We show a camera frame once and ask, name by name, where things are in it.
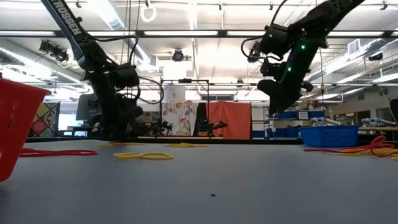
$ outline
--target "security camera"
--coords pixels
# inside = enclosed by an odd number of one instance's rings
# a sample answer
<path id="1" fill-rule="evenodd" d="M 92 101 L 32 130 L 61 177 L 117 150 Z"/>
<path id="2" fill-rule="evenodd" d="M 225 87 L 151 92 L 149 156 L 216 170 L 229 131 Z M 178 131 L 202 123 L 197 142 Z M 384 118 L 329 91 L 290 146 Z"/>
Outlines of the security camera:
<path id="1" fill-rule="evenodd" d="M 172 59 L 174 62 L 181 62 L 184 59 L 184 54 L 182 53 L 182 50 L 180 49 L 174 50 Z"/>

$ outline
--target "red cable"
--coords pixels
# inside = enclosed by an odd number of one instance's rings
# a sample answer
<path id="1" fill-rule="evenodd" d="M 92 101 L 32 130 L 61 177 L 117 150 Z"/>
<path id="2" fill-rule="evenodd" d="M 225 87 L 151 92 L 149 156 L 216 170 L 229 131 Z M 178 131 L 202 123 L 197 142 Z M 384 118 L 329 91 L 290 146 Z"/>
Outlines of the red cable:
<path id="1" fill-rule="evenodd" d="M 392 152 L 388 155 L 382 156 L 382 155 L 377 155 L 375 153 L 375 151 L 378 149 L 385 149 L 385 148 L 395 149 L 395 145 L 384 143 L 386 141 L 386 139 L 387 138 L 385 136 L 378 136 L 375 139 L 373 139 L 373 141 L 367 146 L 356 146 L 356 147 L 343 148 L 343 149 L 358 149 L 357 151 L 344 152 L 344 151 L 336 151 L 336 150 L 331 150 L 331 149 L 304 149 L 304 151 L 305 152 L 331 152 L 331 153 L 354 154 L 354 153 L 370 150 L 372 155 L 380 157 L 380 158 L 391 156 L 393 154 L 398 154 L 398 152 Z"/>
<path id="2" fill-rule="evenodd" d="M 36 150 L 30 148 L 23 148 L 19 157 L 43 157 L 43 156 L 95 156 L 98 155 L 96 151 L 92 150 L 61 150 L 61 151 L 47 151 Z"/>

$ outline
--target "table surface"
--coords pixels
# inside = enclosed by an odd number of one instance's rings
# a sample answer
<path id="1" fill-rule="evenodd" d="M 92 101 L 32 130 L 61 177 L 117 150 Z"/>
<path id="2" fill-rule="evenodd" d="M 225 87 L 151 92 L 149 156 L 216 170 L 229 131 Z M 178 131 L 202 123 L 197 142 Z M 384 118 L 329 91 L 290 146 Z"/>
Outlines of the table surface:
<path id="1" fill-rule="evenodd" d="M 398 162 L 303 152 L 303 146 L 163 144 L 98 147 L 95 140 L 26 144 L 92 149 L 88 157 L 20 158 L 0 183 L 0 223 L 395 223 Z M 169 161 L 115 152 L 167 152 Z"/>

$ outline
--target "computer monitor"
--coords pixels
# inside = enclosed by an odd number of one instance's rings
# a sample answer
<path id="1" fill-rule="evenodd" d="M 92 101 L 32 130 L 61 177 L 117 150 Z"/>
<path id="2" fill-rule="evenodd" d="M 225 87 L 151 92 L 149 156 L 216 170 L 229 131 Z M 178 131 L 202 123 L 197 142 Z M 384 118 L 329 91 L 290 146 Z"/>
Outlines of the computer monitor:
<path id="1" fill-rule="evenodd" d="M 93 116 L 102 113 L 96 100 L 95 94 L 84 94 L 79 97 L 79 104 L 76 112 L 77 121 L 90 120 Z"/>

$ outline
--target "ceiling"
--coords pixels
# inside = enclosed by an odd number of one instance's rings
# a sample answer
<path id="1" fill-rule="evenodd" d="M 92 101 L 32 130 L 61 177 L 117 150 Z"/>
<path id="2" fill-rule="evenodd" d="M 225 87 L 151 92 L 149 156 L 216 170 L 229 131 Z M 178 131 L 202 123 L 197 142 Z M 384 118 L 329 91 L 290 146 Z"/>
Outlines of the ceiling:
<path id="1" fill-rule="evenodd" d="M 83 19 L 81 23 L 86 30 L 110 30 L 109 26 L 99 14 L 99 4 L 107 0 L 80 0 L 81 8 L 77 8 L 75 1 L 66 0 L 76 16 Z M 270 10 L 270 2 L 275 4 Z M 144 22 L 138 13 L 138 5 L 145 6 L 145 1 L 121 1 L 114 0 L 115 11 L 121 20 L 131 30 L 263 30 L 265 25 L 270 24 L 274 16 L 277 5 L 281 0 L 162 0 L 150 1 L 151 6 L 156 8 L 157 14 L 153 21 Z M 315 7 L 316 3 L 322 0 L 289 0 L 280 10 L 275 23 L 280 25 L 289 25 L 300 19 L 309 10 Z M 383 5 L 381 0 L 367 0 L 361 6 L 350 12 L 335 30 L 395 30 L 398 28 L 398 2 L 388 0 L 386 10 L 380 10 Z M 222 10 L 219 9 L 219 3 L 222 4 Z M 192 18 L 192 12 L 196 11 L 196 16 Z M 151 16 L 151 11 L 145 12 L 146 17 Z M 8 0 L 0 2 L 0 30 L 59 30 L 57 23 L 44 8 L 39 0 Z M 51 43 L 60 46 L 63 49 L 70 49 L 67 39 L 45 38 Z M 57 70 L 57 62 L 48 55 L 42 55 L 39 51 L 41 38 L 9 38 L 13 44 L 16 44 L 27 51 L 43 57 L 55 64 L 51 69 Z M 198 65 L 198 76 L 200 78 L 215 79 L 216 77 L 231 78 L 252 78 L 249 82 L 262 78 L 259 73 L 259 64 L 248 63 L 240 50 L 241 42 L 244 39 L 239 38 L 202 38 L 195 39 L 196 63 Z M 316 71 L 322 65 L 328 65 L 330 61 L 335 60 L 341 54 L 347 51 L 347 44 L 354 39 L 329 39 L 330 47 L 322 50 L 322 56 L 317 53 L 313 59 L 310 69 Z M 247 43 L 245 49 L 248 52 L 252 43 Z M 112 55 L 117 62 L 127 61 L 126 44 L 119 40 L 114 42 L 100 43 L 100 46 Z M 152 58 L 170 55 L 174 49 L 182 49 L 185 55 L 193 56 L 193 47 L 191 38 L 142 38 L 139 40 L 139 46 L 147 55 Z M 157 62 L 156 66 L 163 66 L 168 62 Z M 356 66 L 350 65 L 345 70 L 341 69 L 343 78 L 354 75 L 362 61 L 356 63 Z M 188 76 L 192 76 L 192 63 L 188 66 Z M 78 77 L 83 70 L 76 68 L 76 65 L 66 68 L 69 72 L 75 73 Z M 144 75 L 157 76 L 158 73 L 149 73 L 141 71 Z"/>

